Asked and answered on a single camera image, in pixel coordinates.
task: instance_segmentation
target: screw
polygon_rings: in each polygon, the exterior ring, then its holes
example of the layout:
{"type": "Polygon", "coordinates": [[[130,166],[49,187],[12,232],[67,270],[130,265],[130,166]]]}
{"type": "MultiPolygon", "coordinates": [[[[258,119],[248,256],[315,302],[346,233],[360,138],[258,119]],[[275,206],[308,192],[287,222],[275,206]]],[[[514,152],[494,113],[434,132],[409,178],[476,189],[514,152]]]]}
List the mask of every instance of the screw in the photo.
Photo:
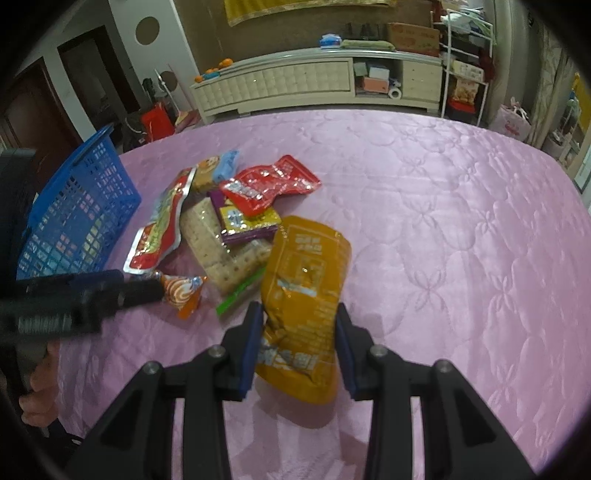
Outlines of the screw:
{"type": "Polygon", "coordinates": [[[442,374],[448,374],[453,370],[453,365],[449,360],[438,360],[435,366],[442,374]]]}
{"type": "Polygon", "coordinates": [[[226,349],[221,345],[213,345],[209,347],[207,353],[209,353],[209,356],[212,356],[214,358],[221,358],[224,355],[226,355],[226,349]]]}
{"type": "Polygon", "coordinates": [[[150,360],[149,362],[144,364],[142,370],[147,375],[154,375],[158,370],[160,370],[160,364],[158,362],[150,360]]]}
{"type": "Polygon", "coordinates": [[[375,358],[382,358],[388,354],[388,348],[384,345],[372,345],[369,349],[369,353],[371,353],[375,358]]]}

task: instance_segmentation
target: doorway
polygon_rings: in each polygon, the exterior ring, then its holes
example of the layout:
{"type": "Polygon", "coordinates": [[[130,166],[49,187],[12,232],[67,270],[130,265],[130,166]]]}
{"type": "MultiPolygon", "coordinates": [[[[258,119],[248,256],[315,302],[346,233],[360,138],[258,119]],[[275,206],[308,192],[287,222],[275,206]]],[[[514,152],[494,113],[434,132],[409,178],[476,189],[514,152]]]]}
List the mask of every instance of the doorway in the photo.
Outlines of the doorway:
{"type": "Polygon", "coordinates": [[[37,150],[37,193],[82,143],[53,89],[43,59],[21,72],[2,98],[0,137],[7,147],[37,150]]]}
{"type": "Polygon", "coordinates": [[[139,110],[107,29],[101,26],[57,47],[72,87],[92,125],[113,124],[111,140],[122,142],[127,114],[139,110]]]}

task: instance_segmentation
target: red snack bag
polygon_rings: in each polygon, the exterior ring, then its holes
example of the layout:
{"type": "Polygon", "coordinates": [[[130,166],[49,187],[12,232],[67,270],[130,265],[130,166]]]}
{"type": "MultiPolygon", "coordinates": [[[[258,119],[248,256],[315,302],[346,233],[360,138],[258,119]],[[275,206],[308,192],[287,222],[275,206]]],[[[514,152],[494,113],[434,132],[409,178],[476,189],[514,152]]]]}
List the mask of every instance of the red snack bag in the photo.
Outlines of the red snack bag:
{"type": "Polygon", "coordinates": [[[284,155],[273,165],[242,170],[221,182],[219,189],[244,215],[251,217],[267,210],[278,195],[311,193],[320,185],[310,170],[291,155],[284,155]]]}
{"type": "Polygon", "coordinates": [[[156,200],[150,221],[138,230],[123,271],[135,275],[152,271],[181,242],[178,219],[196,168],[181,170],[156,200]]]}

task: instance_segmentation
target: drawer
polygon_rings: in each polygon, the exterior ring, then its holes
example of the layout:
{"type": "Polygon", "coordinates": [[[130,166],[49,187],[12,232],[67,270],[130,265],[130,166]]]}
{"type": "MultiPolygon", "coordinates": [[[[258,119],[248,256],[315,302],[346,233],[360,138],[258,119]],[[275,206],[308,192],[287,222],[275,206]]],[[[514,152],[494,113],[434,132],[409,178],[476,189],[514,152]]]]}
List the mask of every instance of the drawer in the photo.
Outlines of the drawer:
{"type": "Polygon", "coordinates": [[[204,111],[233,103],[297,93],[340,92],[351,89],[346,61],[323,61],[237,74],[194,88],[204,111]]]}
{"type": "Polygon", "coordinates": [[[438,102],[441,97],[440,65],[405,61],[402,65],[402,95],[438,102]]]}

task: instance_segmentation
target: purple snack package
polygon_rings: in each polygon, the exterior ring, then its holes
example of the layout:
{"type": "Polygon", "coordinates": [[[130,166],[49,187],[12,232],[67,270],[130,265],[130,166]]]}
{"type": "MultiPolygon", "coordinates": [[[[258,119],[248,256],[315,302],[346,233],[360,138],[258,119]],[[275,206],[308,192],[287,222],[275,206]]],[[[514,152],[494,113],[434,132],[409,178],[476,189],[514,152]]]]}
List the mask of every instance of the purple snack package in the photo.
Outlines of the purple snack package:
{"type": "Polygon", "coordinates": [[[281,217],[273,207],[255,217],[246,217],[220,190],[212,190],[208,195],[222,227],[222,241],[226,245],[241,244],[255,238],[273,240],[281,223],[281,217]]]}

